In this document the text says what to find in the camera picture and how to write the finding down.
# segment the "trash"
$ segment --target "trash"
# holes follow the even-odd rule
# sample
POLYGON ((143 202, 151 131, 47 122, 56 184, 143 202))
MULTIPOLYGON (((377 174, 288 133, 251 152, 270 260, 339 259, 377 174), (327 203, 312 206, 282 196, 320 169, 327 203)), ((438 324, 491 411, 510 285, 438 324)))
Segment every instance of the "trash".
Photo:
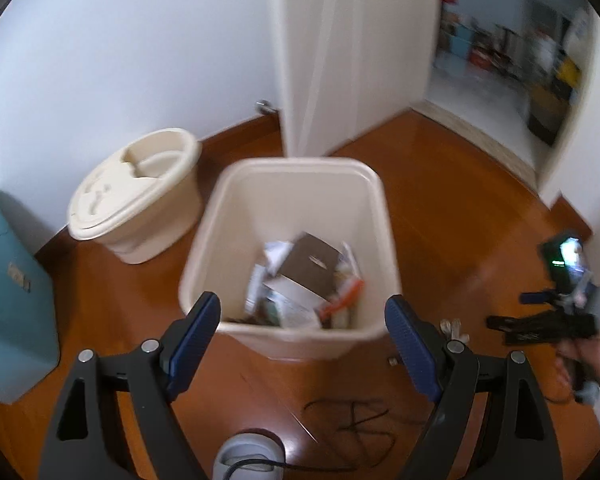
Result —
POLYGON ((351 247, 311 234, 264 244, 246 291, 245 317, 230 321, 298 330, 350 327, 363 280, 351 247))
POLYGON ((262 282, 264 282, 266 275, 267 267, 255 264, 247 286, 247 299, 244 301, 244 311, 249 316, 255 314, 258 301, 265 295, 262 282))

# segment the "trash can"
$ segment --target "trash can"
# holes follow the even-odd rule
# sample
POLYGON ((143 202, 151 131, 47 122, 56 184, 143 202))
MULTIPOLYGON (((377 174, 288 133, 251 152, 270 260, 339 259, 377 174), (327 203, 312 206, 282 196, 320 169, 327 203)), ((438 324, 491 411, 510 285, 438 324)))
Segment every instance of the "trash can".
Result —
POLYGON ((0 212, 0 402, 18 400, 58 359, 51 278, 0 212))
POLYGON ((168 128, 141 137, 101 163, 75 191, 69 232, 139 264, 173 245, 202 212, 195 166, 200 143, 168 128))
POLYGON ((222 304, 219 333, 269 358, 333 359, 383 336, 384 303, 400 293, 394 239, 380 178, 347 158, 258 158, 221 175, 180 280, 187 313, 209 290, 222 304), (351 246, 365 280, 348 330, 293 330, 226 322, 240 317, 253 264, 270 240, 311 233, 351 246))

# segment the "screw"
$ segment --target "screw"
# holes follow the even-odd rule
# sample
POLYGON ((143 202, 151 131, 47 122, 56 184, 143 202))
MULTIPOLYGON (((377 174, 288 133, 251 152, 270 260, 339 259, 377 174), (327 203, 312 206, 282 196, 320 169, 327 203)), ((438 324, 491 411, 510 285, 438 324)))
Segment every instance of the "screw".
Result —
POLYGON ((464 351, 464 345, 458 340, 453 339, 446 344, 446 349, 452 354, 461 354, 464 351))
POLYGON ((160 343, 158 343, 155 339, 147 339, 144 343, 142 343, 140 348, 143 352, 150 354, 151 352, 155 352, 159 346, 160 343))
POLYGON ((88 348, 78 354, 78 361, 81 363, 90 361, 91 358, 93 358, 93 350, 89 350, 88 348))
POLYGON ((515 350, 511 352, 511 360, 519 365, 526 361, 526 356, 523 351, 515 350))
POLYGON ((278 112, 266 99, 256 103, 256 111, 262 115, 273 115, 278 112))

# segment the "bucket lid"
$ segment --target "bucket lid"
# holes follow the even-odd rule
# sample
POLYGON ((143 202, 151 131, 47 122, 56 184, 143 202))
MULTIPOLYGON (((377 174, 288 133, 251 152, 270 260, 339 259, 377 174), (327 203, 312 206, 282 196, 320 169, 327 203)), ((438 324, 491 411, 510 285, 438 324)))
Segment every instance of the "bucket lid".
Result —
POLYGON ((147 134, 111 155, 82 181, 68 209, 78 240, 106 234, 172 189, 200 154, 195 137, 180 128, 147 134))

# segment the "door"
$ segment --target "door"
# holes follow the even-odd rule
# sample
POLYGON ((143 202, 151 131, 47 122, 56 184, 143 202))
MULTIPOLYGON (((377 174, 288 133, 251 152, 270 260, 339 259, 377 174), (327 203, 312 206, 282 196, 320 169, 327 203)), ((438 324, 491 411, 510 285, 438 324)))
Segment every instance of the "door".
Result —
POLYGON ((270 0, 287 156, 319 156, 422 100, 440 0, 270 0))

